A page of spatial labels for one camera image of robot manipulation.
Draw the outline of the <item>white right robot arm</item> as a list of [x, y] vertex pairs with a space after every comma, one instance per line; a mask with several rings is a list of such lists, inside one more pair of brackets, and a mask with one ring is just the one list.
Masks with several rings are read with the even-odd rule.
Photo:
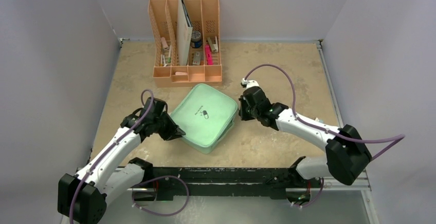
[[372, 160], [364, 144], [353, 142], [361, 139], [353, 126], [321, 124], [294, 113], [282, 103], [270, 103], [258, 86], [246, 86], [239, 101], [241, 120], [257, 120], [263, 126], [310, 142], [325, 153], [320, 157], [302, 156], [291, 165], [288, 178], [294, 186], [321, 177], [333, 177], [344, 185], [352, 185]]

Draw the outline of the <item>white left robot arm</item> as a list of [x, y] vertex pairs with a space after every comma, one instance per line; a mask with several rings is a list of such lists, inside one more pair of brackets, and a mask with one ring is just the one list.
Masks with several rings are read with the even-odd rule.
[[64, 174], [58, 183], [57, 210], [72, 223], [98, 223], [108, 205], [128, 188], [150, 186], [153, 165], [134, 158], [120, 171], [121, 162], [145, 138], [158, 134], [170, 141], [185, 135], [171, 119], [167, 104], [147, 98], [142, 107], [126, 116], [104, 149], [74, 175]]

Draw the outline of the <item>mint green case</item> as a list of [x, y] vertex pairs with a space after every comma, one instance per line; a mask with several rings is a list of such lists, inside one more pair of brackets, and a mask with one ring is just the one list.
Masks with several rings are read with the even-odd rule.
[[238, 105], [212, 86], [195, 85], [170, 114], [185, 132], [182, 139], [203, 154], [209, 154], [234, 125]]

